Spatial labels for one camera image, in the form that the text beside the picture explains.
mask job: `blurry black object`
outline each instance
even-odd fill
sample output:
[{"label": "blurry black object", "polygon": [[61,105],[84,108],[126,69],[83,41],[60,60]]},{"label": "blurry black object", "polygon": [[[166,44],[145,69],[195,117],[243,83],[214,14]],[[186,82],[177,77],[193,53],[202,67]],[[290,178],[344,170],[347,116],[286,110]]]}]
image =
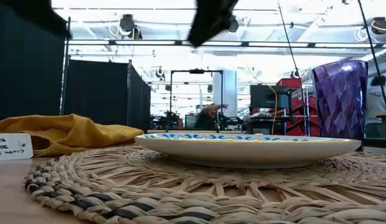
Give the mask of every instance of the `blurry black object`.
[{"label": "blurry black object", "polygon": [[67,30],[67,22],[52,10],[50,0],[0,2],[10,7],[21,19],[34,23],[41,29],[59,37],[72,38]]},{"label": "blurry black object", "polygon": [[238,0],[196,0],[197,11],[187,40],[194,47],[215,37],[232,25],[232,11]]}]

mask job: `blue patterned plate rim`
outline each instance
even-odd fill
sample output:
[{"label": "blue patterned plate rim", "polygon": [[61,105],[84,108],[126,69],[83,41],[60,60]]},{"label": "blue patterned plate rim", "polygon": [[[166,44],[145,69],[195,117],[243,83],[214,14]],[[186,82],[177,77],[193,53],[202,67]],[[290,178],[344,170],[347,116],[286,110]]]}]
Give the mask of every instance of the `blue patterned plate rim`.
[{"label": "blue patterned plate rim", "polygon": [[351,143],[359,140],[334,139],[301,136],[267,136],[254,134],[215,134],[215,133],[157,133],[137,136],[140,139],[204,141],[204,142],[253,142],[253,143]]}]

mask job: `white column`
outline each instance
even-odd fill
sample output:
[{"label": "white column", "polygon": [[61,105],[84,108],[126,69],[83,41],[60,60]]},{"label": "white column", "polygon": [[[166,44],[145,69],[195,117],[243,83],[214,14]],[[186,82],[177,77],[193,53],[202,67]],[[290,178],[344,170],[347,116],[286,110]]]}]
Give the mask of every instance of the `white column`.
[{"label": "white column", "polygon": [[[214,103],[221,103],[221,74],[212,74],[212,99]],[[224,115],[228,117],[237,116],[237,72],[235,70],[224,70],[224,104],[229,105],[224,109]]]}]

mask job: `black cable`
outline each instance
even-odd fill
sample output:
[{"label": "black cable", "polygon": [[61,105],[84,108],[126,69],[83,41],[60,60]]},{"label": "black cable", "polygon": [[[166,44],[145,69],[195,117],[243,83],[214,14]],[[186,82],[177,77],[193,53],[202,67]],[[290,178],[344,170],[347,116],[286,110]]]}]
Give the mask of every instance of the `black cable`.
[{"label": "black cable", "polygon": [[307,129],[305,129],[305,134],[307,134],[307,133],[309,134],[310,127],[309,127],[308,118],[306,116],[307,107],[306,107],[306,103],[305,103],[305,99],[304,99],[305,96],[304,96],[304,90],[303,90],[303,83],[302,83],[301,76],[299,75],[299,72],[298,72],[297,63],[295,62],[295,58],[294,58],[294,54],[293,54],[293,49],[291,48],[291,44],[290,44],[290,39],[288,38],[286,24],[285,24],[285,19],[283,17],[283,13],[281,12],[281,7],[280,7],[279,0],[278,0],[278,6],[279,6],[279,11],[280,11],[281,21],[283,22],[283,28],[285,29],[285,34],[286,34],[286,38],[287,38],[288,48],[290,49],[291,57],[293,58],[293,62],[294,62],[295,71],[296,71],[296,73],[298,75],[298,78],[299,78],[299,85],[300,85],[300,88],[301,88],[301,96],[302,96],[303,104],[304,104],[304,122],[305,122],[306,128],[307,128]]},{"label": "black cable", "polygon": [[[377,71],[377,76],[381,78],[379,63],[377,62],[377,57],[375,56],[374,47],[373,47],[373,41],[372,41],[372,38],[370,36],[370,31],[369,31],[369,27],[367,25],[367,21],[366,21],[365,13],[363,11],[362,3],[361,3],[360,0],[357,0],[357,2],[359,3],[360,12],[362,13],[363,23],[364,23],[365,28],[366,28],[366,33],[367,33],[367,38],[369,39],[370,48],[372,50],[372,55],[373,55],[373,59],[374,59],[374,65],[375,65],[375,69]],[[385,96],[384,86],[382,84],[380,86],[381,86],[382,98],[384,99],[384,103],[385,103],[385,107],[386,107],[386,96]]]}]

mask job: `white card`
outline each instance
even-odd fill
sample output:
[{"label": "white card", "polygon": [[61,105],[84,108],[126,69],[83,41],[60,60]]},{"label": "white card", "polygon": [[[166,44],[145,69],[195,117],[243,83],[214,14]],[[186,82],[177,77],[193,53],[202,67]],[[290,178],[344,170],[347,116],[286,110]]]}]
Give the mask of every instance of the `white card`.
[{"label": "white card", "polygon": [[28,159],[33,155],[29,134],[0,134],[0,161]]}]

